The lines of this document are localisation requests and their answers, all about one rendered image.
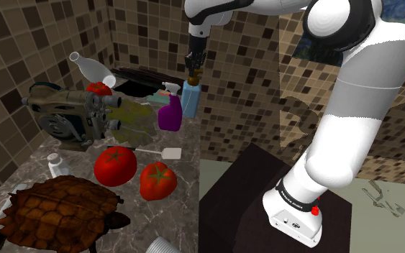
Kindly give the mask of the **blue pump soap bottle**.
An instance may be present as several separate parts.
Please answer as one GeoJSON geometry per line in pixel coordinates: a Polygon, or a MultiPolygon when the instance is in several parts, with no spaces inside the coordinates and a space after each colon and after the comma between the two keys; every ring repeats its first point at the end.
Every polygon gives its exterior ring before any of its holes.
{"type": "Polygon", "coordinates": [[[183,83],[181,106],[183,109],[183,116],[185,117],[196,117],[201,95],[201,86],[199,84],[199,74],[201,73],[201,70],[195,69],[194,76],[188,77],[183,83]]]}

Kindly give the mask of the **teal sponge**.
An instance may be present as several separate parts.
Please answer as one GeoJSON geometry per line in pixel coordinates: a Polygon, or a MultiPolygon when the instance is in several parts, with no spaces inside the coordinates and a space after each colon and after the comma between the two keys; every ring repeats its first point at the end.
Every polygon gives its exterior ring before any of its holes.
{"type": "Polygon", "coordinates": [[[148,96],[147,100],[149,102],[156,102],[156,103],[161,103],[161,104],[169,104],[169,95],[170,95],[169,91],[158,90],[153,95],[148,96]]]}

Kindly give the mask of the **black slatted rack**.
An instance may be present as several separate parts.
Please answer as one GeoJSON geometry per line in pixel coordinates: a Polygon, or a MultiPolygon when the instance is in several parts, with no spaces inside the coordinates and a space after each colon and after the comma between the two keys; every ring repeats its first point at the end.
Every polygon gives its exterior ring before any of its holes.
{"type": "Polygon", "coordinates": [[[112,68],[111,72],[115,74],[116,77],[126,80],[123,84],[113,88],[114,91],[122,92],[127,96],[140,98],[153,95],[159,90],[165,90],[165,86],[162,82],[176,83],[181,88],[184,82],[184,79],[181,78],[144,69],[112,68]]]}

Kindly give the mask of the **purple spray bottle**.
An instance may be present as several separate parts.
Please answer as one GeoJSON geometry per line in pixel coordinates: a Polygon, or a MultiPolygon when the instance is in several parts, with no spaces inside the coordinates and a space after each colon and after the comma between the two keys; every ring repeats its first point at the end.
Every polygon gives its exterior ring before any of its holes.
{"type": "Polygon", "coordinates": [[[178,132],[181,128],[183,112],[177,92],[181,88],[176,83],[162,82],[169,91],[169,104],[158,111],[158,126],[162,130],[178,132]]]}

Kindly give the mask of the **green lettuce leaf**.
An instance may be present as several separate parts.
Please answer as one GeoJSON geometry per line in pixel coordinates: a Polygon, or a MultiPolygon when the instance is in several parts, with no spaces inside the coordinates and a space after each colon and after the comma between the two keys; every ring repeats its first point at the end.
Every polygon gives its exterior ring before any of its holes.
{"type": "Polygon", "coordinates": [[[157,114],[150,104],[123,99],[119,108],[107,108],[112,110],[107,114],[108,118],[121,122],[119,130],[112,130],[112,135],[118,143],[142,147],[153,142],[153,137],[157,134],[154,126],[157,114]]]}

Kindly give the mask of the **white glass bottle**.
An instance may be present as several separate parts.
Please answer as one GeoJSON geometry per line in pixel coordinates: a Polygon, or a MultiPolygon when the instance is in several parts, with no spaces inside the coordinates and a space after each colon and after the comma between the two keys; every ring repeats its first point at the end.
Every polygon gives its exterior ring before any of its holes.
{"type": "Polygon", "coordinates": [[[116,83],[116,78],[112,72],[102,63],[91,58],[85,58],[78,52],[72,52],[69,59],[75,63],[83,76],[91,83],[102,82],[112,88],[116,83]]]}

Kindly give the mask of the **small red tomato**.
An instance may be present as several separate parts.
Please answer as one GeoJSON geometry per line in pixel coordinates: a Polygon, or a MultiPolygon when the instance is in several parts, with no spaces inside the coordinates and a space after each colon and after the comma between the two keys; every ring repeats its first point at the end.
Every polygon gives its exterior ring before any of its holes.
{"type": "Polygon", "coordinates": [[[91,83],[87,86],[86,88],[87,91],[93,92],[98,96],[111,96],[112,95],[112,90],[110,87],[105,85],[102,82],[97,82],[97,83],[91,83]]]}

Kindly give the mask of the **white spatula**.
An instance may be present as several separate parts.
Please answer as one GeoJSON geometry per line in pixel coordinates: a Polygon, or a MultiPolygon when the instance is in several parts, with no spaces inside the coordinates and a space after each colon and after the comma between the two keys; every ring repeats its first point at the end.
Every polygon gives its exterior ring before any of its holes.
{"type": "Polygon", "coordinates": [[[127,147],[127,149],[139,152],[148,152],[161,155],[164,160],[179,160],[181,159],[182,149],[177,147],[166,147],[162,151],[153,151],[147,149],[140,149],[135,147],[127,147]]]}

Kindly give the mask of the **lumpy red tomato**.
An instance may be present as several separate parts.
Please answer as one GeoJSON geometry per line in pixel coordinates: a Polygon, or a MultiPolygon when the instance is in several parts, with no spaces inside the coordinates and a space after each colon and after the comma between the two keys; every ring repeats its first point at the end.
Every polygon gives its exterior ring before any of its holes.
{"type": "Polygon", "coordinates": [[[163,162],[146,166],[140,176],[140,195],[146,201],[169,196],[178,184],[176,174],[163,162]]]}

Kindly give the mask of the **round red tomato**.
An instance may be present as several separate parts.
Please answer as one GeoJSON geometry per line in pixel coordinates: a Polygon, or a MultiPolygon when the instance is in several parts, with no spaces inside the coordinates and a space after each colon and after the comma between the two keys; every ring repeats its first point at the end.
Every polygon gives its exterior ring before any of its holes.
{"type": "Polygon", "coordinates": [[[114,146],[104,150],[96,159],[94,175],[105,186],[117,187],[130,181],[137,172],[137,158],[126,147],[114,146]]]}

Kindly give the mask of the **dark robot stand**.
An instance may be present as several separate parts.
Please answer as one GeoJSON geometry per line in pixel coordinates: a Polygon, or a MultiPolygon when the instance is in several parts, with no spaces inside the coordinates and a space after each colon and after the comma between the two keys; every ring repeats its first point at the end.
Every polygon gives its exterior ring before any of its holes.
{"type": "Polygon", "coordinates": [[[320,198],[323,229],[314,248],[270,225],[263,194],[289,170],[250,144],[199,202],[199,253],[350,253],[352,205],[331,191],[320,198]]]}

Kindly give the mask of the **white salt shaker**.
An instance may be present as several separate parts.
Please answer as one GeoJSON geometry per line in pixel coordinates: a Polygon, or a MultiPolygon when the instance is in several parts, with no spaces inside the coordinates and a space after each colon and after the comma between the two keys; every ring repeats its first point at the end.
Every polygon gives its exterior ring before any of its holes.
{"type": "Polygon", "coordinates": [[[61,175],[73,175],[70,166],[64,161],[60,154],[56,152],[49,154],[47,161],[53,178],[61,175]]]}

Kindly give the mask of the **grey ribbed cup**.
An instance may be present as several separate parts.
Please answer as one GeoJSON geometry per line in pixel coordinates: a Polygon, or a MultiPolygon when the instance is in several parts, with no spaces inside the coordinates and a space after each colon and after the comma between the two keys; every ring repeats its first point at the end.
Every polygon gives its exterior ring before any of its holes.
{"type": "Polygon", "coordinates": [[[159,236],[147,248],[145,253],[183,253],[175,248],[169,241],[159,236]]]}

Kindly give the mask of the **brown turtle figure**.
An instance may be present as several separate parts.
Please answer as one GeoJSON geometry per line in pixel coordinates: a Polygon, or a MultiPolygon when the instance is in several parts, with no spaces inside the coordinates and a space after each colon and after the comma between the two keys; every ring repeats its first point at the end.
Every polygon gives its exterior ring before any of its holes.
{"type": "Polygon", "coordinates": [[[96,241],[130,224],[117,211],[124,200],[111,190],[73,175],[61,175],[10,193],[0,218],[0,250],[8,241],[56,253],[97,253],[96,241]]]}

